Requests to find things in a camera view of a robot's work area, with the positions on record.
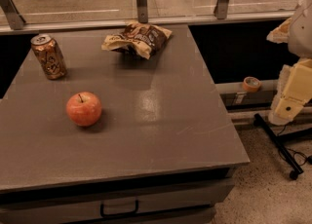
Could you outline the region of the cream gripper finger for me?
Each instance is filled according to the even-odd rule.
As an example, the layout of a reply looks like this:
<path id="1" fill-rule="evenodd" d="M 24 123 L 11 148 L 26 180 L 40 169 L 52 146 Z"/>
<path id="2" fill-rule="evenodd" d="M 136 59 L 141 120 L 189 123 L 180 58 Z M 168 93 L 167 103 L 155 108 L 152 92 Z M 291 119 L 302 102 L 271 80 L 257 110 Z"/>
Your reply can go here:
<path id="1" fill-rule="evenodd" d="M 312 98 L 312 60 L 301 58 L 293 66 L 284 65 L 277 83 L 268 120 L 282 126 L 292 122 Z"/>
<path id="2" fill-rule="evenodd" d="M 289 29 L 291 22 L 291 18 L 283 21 L 278 27 L 269 32 L 266 40 L 276 44 L 287 43 L 289 41 Z"/>

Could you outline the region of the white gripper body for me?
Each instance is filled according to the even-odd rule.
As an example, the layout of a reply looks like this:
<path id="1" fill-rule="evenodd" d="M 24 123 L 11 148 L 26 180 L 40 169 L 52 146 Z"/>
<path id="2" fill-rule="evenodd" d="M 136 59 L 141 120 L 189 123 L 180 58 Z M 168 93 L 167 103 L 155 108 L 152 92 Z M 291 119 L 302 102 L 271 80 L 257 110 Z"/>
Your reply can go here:
<path id="1" fill-rule="evenodd" d="M 312 57 L 312 0 L 298 2 L 289 28 L 288 47 L 299 57 Z"/>

